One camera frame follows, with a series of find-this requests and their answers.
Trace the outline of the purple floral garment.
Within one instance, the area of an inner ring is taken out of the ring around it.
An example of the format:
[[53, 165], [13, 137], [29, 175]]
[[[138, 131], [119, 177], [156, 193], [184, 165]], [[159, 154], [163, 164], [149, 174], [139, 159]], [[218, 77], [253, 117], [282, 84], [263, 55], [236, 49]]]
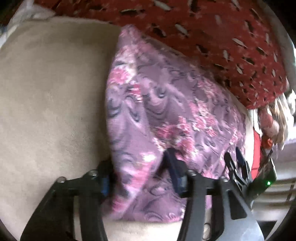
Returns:
[[185, 56], [122, 27], [106, 87], [106, 122], [117, 182], [105, 202], [111, 219], [177, 222], [186, 200], [163, 163], [166, 149], [217, 179], [224, 154], [245, 150], [244, 106]]

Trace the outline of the red folded cloth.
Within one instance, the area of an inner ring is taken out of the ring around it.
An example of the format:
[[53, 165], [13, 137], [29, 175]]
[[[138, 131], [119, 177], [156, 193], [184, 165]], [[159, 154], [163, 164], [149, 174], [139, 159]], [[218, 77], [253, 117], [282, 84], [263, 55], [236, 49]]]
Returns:
[[253, 163], [251, 167], [251, 176], [253, 179], [257, 177], [260, 167], [261, 159], [261, 137], [258, 132], [253, 130], [254, 133], [254, 151], [253, 151]]

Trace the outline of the plastic bag with doll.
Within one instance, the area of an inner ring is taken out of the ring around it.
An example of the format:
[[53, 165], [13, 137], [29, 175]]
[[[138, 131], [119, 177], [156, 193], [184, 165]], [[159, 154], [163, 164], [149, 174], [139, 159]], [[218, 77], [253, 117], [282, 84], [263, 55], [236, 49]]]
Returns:
[[259, 108], [257, 114], [262, 147], [268, 150], [276, 147], [282, 151], [294, 131], [295, 92], [289, 90], [280, 95], [274, 102]]

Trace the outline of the beige fleece blanket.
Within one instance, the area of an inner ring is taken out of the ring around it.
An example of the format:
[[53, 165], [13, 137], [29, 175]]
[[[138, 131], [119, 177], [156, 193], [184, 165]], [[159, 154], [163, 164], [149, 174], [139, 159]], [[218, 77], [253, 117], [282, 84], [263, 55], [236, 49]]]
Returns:
[[58, 177], [110, 153], [105, 84], [119, 33], [53, 17], [21, 23], [1, 47], [1, 221], [16, 240]]

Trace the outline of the red patterned pillow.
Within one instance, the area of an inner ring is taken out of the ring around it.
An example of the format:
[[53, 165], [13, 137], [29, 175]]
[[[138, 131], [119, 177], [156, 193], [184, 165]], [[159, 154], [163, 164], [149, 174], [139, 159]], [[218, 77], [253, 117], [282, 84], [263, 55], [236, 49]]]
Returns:
[[280, 46], [256, 1], [38, 1], [59, 16], [134, 25], [211, 70], [248, 109], [287, 88]]

